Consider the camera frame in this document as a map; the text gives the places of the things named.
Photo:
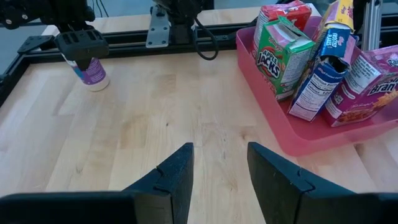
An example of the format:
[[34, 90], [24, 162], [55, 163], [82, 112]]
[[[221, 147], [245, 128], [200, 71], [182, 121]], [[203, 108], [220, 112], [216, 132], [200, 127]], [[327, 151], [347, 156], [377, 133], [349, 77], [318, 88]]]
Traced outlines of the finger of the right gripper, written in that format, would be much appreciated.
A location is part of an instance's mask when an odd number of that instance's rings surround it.
[[81, 71], [89, 68], [93, 58], [109, 54], [109, 45], [96, 29], [59, 33], [55, 44], [69, 61], [75, 61]]

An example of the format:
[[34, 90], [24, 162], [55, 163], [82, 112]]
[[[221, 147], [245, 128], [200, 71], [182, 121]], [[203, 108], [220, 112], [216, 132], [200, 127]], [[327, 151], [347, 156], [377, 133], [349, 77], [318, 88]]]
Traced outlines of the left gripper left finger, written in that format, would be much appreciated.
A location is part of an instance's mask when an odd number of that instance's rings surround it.
[[3, 196], [0, 224], [187, 224], [194, 160], [187, 142], [123, 190]]

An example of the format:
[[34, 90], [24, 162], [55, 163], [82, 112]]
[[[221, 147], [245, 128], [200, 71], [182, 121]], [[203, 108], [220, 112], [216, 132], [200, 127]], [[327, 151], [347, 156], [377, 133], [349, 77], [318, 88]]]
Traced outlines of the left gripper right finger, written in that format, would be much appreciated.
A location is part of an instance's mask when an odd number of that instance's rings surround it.
[[398, 193], [357, 194], [257, 142], [248, 167], [267, 224], [398, 224]]

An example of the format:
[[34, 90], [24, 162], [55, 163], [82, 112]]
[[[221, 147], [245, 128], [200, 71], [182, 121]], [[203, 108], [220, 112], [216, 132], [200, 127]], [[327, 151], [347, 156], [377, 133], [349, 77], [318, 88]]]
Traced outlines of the purple label spice jar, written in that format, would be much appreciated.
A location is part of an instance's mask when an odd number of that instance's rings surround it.
[[99, 59], [92, 58], [89, 67], [85, 71], [80, 70], [75, 61], [67, 60], [65, 57], [64, 59], [89, 91], [100, 91], [109, 85], [110, 79]]

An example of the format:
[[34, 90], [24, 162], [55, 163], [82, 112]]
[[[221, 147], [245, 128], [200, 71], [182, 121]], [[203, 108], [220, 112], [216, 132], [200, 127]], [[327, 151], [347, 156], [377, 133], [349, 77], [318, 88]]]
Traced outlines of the blue Frosted Flakes box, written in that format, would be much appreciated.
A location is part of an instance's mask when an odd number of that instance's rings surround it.
[[356, 38], [348, 29], [330, 28], [307, 64], [288, 114], [313, 121], [350, 69]]

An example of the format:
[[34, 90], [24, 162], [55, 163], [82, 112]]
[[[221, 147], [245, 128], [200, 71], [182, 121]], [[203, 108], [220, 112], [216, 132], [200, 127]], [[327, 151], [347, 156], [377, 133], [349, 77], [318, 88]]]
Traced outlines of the magenta Raisin Bran box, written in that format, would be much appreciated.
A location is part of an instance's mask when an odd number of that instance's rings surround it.
[[351, 68], [325, 103], [324, 120], [337, 127], [367, 120], [398, 97], [398, 45], [355, 48]]

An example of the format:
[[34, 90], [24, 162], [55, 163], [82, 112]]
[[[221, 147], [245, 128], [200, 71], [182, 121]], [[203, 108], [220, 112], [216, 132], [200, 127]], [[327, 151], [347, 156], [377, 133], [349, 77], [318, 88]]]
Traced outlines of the green Apple Jacks box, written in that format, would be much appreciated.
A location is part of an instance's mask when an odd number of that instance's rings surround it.
[[293, 95], [314, 45], [286, 17], [263, 25], [256, 66], [269, 81], [277, 101]]

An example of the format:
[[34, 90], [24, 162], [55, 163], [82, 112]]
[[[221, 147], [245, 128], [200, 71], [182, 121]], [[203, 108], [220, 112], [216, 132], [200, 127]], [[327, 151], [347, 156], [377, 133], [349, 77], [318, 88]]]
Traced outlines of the red mini cereal box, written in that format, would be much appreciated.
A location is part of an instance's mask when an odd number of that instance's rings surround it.
[[295, 27], [303, 31], [311, 14], [312, 8], [301, 0], [293, 0], [287, 4], [272, 4], [262, 6], [257, 17], [252, 47], [250, 50], [251, 55], [256, 58], [264, 24], [278, 20], [278, 17], [282, 16], [286, 17]]

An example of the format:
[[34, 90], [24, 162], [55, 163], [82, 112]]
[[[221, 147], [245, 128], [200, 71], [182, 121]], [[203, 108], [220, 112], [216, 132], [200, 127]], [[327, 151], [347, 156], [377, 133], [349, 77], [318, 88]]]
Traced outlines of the yellow mini cereal box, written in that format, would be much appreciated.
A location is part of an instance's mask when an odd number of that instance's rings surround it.
[[347, 29], [354, 32], [353, 0], [336, 0], [328, 6], [320, 24], [318, 32], [329, 28]]

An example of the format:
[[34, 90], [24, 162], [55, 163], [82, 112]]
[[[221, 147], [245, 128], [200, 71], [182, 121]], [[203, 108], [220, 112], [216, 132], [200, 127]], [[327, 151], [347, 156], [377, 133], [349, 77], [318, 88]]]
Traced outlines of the pink plastic tray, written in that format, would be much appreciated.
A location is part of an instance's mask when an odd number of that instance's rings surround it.
[[238, 66], [265, 116], [280, 148], [290, 156], [304, 156], [318, 151], [366, 141], [398, 127], [398, 99], [383, 108], [371, 119], [337, 128], [330, 127], [323, 118], [311, 123], [287, 114], [289, 102], [279, 103], [263, 74], [249, 54], [254, 27], [236, 33]]

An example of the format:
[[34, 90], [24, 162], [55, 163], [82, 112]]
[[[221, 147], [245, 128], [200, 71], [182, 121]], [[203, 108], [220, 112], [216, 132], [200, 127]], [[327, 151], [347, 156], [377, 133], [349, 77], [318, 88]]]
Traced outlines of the silver aluminium bar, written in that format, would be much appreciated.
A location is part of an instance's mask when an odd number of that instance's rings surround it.
[[362, 51], [379, 48], [383, 0], [366, 0], [364, 5]]

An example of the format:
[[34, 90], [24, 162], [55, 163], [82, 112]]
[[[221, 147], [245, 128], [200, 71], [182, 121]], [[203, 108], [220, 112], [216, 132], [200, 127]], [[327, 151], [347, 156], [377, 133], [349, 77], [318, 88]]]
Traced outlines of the black aluminium table frame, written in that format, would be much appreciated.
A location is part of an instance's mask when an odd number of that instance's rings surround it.
[[[236, 49], [236, 33], [243, 28], [255, 26], [254, 19], [250, 23], [210, 25], [206, 28], [211, 31], [219, 44], [220, 50]], [[194, 52], [192, 44], [170, 44], [166, 48], [148, 49], [145, 41], [147, 30], [125, 32], [110, 32], [103, 34], [109, 44], [109, 54], [104, 58], [138, 57], [146, 55], [180, 54]], [[398, 39], [398, 13], [383, 14], [381, 17], [380, 46], [397, 45]], [[0, 107], [17, 85], [29, 65], [34, 63], [61, 62], [61, 56], [54, 41], [53, 35], [30, 36], [17, 51], [18, 55], [0, 75]]]

